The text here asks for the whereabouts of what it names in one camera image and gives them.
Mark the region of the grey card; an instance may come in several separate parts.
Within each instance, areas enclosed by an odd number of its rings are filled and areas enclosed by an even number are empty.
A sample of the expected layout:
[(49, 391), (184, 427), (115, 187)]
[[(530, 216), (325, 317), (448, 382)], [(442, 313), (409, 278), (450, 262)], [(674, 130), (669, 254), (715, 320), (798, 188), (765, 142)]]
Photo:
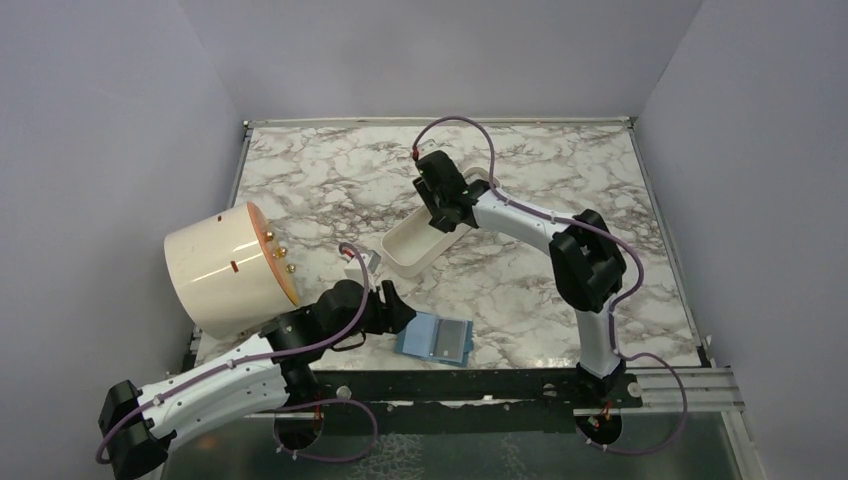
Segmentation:
[(469, 320), (439, 318), (430, 356), (439, 362), (465, 365), (471, 325)]

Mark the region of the blue leather card holder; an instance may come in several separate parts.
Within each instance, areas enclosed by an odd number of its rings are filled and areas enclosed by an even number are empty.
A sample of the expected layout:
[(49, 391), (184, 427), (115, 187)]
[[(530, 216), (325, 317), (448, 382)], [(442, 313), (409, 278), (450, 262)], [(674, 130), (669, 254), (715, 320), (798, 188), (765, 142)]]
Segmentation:
[(466, 367), (473, 350), (473, 322), (417, 312), (397, 334), (394, 352), (427, 362)]

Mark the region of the white oblong plastic tray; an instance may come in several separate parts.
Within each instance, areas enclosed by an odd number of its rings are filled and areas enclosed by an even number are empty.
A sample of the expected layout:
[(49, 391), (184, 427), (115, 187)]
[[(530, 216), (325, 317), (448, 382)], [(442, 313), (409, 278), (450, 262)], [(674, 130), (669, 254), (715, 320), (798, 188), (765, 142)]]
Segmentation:
[(432, 227), (430, 219), (429, 210), (420, 206), (382, 236), (379, 253), (383, 263), (400, 277), (420, 274), (471, 230), (460, 224), (445, 233)]

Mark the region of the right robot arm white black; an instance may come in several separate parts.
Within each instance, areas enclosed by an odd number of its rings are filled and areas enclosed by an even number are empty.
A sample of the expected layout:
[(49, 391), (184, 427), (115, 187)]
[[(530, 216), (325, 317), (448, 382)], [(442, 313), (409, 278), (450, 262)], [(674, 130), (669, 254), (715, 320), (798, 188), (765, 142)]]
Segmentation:
[(430, 226), (444, 233), (460, 225), (497, 232), (548, 256), (557, 291), (576, 314), (578, 396), (592, 407), (612, 399), (625, 361), (614, 352), (610, 305), (622, 288), (626, 262), (601, 215), (587, 209), (565, 226), (498, 198), (487, 180), (468, 182), (441, 150), (414, 152), (412, 158), (418, 171), (413, 185), (431, 215)]

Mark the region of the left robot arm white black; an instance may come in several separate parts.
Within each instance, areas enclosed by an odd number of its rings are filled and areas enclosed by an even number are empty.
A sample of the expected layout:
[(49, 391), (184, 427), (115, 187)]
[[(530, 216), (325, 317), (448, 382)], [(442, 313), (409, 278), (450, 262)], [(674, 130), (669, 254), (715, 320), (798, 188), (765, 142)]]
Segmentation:
[(170, 451), (245, 415), (312, 407), (321, 388), (311, 363), (351, 336), (398, 334), (416, 314), (390, 281), (365, 288), (340, 280), (194, 370), (143, 387), (113, 385), (98, 418), (95, 460), (118, 479), (138, 479)]

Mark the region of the cream cylindrical container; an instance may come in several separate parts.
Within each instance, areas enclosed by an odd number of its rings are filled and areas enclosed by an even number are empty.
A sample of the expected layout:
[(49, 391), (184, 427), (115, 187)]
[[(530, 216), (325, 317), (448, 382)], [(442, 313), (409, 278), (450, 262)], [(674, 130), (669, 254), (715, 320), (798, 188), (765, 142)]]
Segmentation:
[(168, 234), (164, 255), (181, 305), (215, 339), (301, 306), (287, 248), (253, 202)]

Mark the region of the black front mounting rail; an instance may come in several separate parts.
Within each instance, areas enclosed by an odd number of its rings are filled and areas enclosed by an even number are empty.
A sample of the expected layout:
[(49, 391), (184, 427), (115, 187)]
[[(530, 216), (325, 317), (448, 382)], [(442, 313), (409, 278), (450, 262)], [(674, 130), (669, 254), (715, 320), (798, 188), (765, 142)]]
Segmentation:
[(576, 419), (601, 411), (639, 408), (642, 400), (628, 390), (636, 378), (626, 375), (598, 400), (581, 393), (572, 368), (488, 370), (404, 370), (316, 372), (319, 396), (335, 398), (342, 387), (364, 403), (376, 422), (354, 406), (326, 405), (313, 412), (278, 416), (283, 436), (314, 439), (381, 434), (478, 434), (544, 432), (571, 434)]

